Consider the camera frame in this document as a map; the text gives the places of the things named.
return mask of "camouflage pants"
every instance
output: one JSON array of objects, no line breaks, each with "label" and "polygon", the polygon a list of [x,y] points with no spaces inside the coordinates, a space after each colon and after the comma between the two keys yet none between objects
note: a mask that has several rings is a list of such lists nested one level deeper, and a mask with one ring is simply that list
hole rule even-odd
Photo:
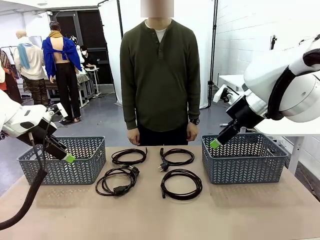
[{"label": "camouflage pants", "polygon": [[24,79],[29,91],[31,92],[31,95],[32,95],[32,98],[34,101],[34,105],[48,106],[49,101],[48,101],[45,80],[44,79],[30,80],[30,79],[26,78],[25,76],[23,77],[23,79]]}]

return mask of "man's right hand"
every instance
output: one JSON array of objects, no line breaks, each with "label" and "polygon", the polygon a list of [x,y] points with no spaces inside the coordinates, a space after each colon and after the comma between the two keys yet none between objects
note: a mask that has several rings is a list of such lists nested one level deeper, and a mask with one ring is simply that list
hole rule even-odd
[{"label": "man's right hand", "polygon": [[127,136],[128,136],[130,143],[132,143],[133,145],[136,145],[136,146],[140,145],[140,143],[139,143],[140,132],[139,132],[138,128],[128,130]]}]

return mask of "white backdrop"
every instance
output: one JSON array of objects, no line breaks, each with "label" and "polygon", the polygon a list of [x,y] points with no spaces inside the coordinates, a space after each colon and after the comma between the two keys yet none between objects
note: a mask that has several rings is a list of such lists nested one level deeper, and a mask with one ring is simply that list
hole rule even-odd
[{"label": "white backdrop", "polygon": [[[140,24],[140,0],[120,0],[123,33]],[[121,33],[117,1],[110,0],[99,7],[105,40],[107,42],[111,71],[118,102],[122,104],[120,79]],[[175,21],[193,30],[199,47],[201,99],[200,108],[208,106],[208,81],[210,79],[211,42],[214,20],[214,2],[211,0],[175,0]]]}]

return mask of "person in black clothing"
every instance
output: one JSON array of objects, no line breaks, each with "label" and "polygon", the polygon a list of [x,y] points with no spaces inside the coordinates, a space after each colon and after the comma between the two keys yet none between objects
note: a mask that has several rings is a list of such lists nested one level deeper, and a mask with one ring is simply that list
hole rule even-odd
[{"label": "person in black clothing", "polygon": [[97,59],[95,59],[91,54],[89,55],[88,49],[86,46],[81,46],[80,49],[81,49],[82,57],[84,59],[84,63],[82,64],[85,68],[94,68],[95,66],[98,65]]}]

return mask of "basket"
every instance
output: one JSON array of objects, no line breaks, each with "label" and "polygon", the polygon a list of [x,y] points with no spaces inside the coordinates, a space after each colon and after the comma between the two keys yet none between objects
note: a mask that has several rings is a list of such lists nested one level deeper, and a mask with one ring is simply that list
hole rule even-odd
[{"label": "basket", "polygon": [[[47,176],[42,185],[91,185],[93,184],[106,163],[105,137],[104,136],[64,136],[57,137],[59,142],[66,145],[67,153],[73,155],[75,160],[68,163],[65,160],[55,159],[46,155]],[[42,156],[42,145],[36,149]],[[39,163],[32,149],[17,159],[23,173],[31,185],[38,170]]]},{"label": "basket", "polygon": [[218,135],[202,137],[202,161],[212,184],[277,183],[288,154],[260,133],[237,134],[213,149]]}]

